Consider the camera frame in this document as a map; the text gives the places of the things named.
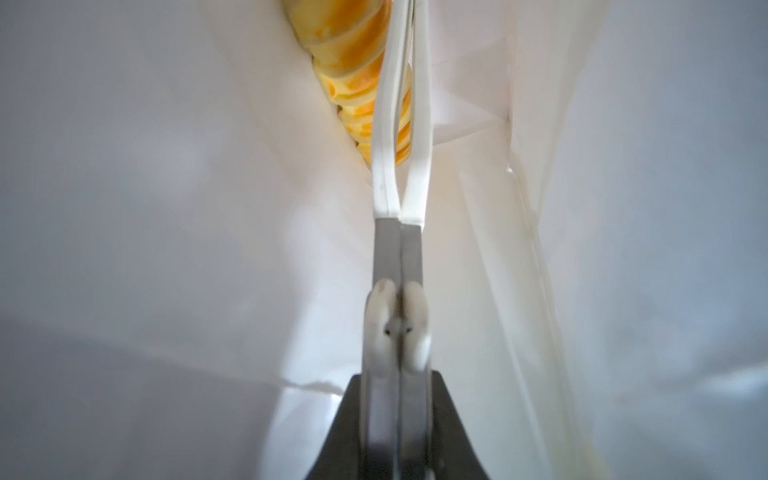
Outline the printed paper gift bag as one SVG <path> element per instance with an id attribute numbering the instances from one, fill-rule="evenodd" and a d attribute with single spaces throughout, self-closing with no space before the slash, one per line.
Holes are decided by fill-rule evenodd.
<path id="1" fill-rule="evenodd" d="M 423 237 L 493 479 L 767 475 L 767 5 L 433 1 Z M 1 475 L 301 479 L 371 179 L 278 1 L 1 5 Z"/>

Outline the cream and steel tongs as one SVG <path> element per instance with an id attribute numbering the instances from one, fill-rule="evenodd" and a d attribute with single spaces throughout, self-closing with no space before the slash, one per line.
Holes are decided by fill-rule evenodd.
<path id="1" fill-rule="evenodd" d="M 372 133 L 373 286 L 360 400 L 364 479 L 430 479 L 431 343 L 422 232 L 433 150 L 428 4 L 393 4 Z"/>

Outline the long ridged fake bread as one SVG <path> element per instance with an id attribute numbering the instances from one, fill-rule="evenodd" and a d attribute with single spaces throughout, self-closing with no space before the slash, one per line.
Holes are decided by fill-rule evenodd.
<path id="1" fill-rule="evenodd" d="M 337 117 L 366 163 L 393 3 L 284 1 L 284 13 Z"/>

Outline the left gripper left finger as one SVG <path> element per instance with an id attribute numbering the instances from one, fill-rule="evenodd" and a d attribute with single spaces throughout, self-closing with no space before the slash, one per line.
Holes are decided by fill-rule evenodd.
<path id="1" fill-rule="evenodd" d="M 361 472 L 361 376 L 353 375 L 306 480 L 357 480 Z"/>

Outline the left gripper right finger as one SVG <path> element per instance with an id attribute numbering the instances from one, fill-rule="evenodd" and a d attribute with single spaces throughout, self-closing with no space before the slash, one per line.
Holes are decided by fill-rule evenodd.
<path id="1" fill-rule="evenodd" d="M 488 480 L 443 376 L 432 374 L 431 467 L 437 480 Z"/>

